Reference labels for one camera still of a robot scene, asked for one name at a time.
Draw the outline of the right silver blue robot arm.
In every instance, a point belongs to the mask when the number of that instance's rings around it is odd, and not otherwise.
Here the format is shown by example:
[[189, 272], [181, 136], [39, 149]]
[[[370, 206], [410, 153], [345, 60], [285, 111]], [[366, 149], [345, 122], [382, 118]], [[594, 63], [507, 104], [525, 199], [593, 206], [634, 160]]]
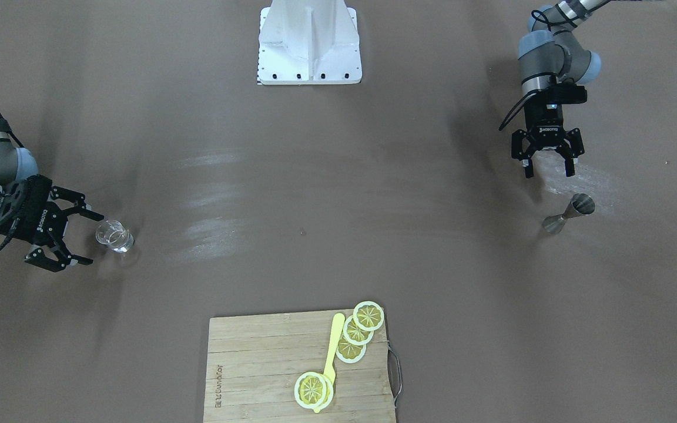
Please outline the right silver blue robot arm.
[[83, 193], [54, 185], [40, 174], [32, 153], [15, 136], [0, 112], [0, 244], [14, 239], [30, 245], [24, 260], [48, 271], [90, 265], [92, 259], [71, 252], [64, 241], [73, 214], [100, 221]]

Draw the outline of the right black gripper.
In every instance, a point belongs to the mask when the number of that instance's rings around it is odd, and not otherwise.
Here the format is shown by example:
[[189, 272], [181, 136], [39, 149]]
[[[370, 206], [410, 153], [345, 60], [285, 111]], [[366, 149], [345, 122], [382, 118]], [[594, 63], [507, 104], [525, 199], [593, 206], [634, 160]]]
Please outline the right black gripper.
[[[83, 193], [55, 186], [45, 176], [31, 176], [8, 184], [7, 195], [12, 202], [7, 236], [31, 244], [26, 263], [49, 271], [93, 263], [91, 258], [70, 252], [63, 240], [68, 216], [78, 214], [97, 222], [105, 219], [86, 203]], [[59, 201], [72, 205], [62, 209]]]

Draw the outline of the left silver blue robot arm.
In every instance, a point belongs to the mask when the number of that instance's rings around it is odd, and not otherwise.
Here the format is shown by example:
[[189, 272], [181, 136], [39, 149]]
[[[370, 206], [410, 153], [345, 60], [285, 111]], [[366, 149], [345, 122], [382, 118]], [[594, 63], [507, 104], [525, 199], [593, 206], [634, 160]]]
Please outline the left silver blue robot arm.
[[600, 73], [599, 54], [583, 48], [573, 31], [606, 3], [560, 1], [531, 13], [529, 32], [518, 47], [524, 95], [500, 124], [504, 129], [524, 112], [525, 129], [511, 135], [511, 157], [521, 162], [527, 179], [534, 177], [532, 156], [536, 152], [559, 153], [568, 177], [575, 173], [577, 158], [585, 153], [580, 129], [564, 129], [562, 106], [585, 103], [585, 84]]

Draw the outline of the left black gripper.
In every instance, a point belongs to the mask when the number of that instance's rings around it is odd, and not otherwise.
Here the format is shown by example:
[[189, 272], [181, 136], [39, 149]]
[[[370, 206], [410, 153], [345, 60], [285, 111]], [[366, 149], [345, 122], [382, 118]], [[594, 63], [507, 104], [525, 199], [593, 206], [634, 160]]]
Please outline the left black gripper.
[[585, 153], [578, 128], [564, 129], [562, 105], [527, 103], [524, 108], [525, 130], [511, 134], [511, 157], [521, 162], [527, 179], [534, 177], [532, 156], [540, 150], [554, 149], [564, 158], [566, 177], [574, 176], [575, 161]]

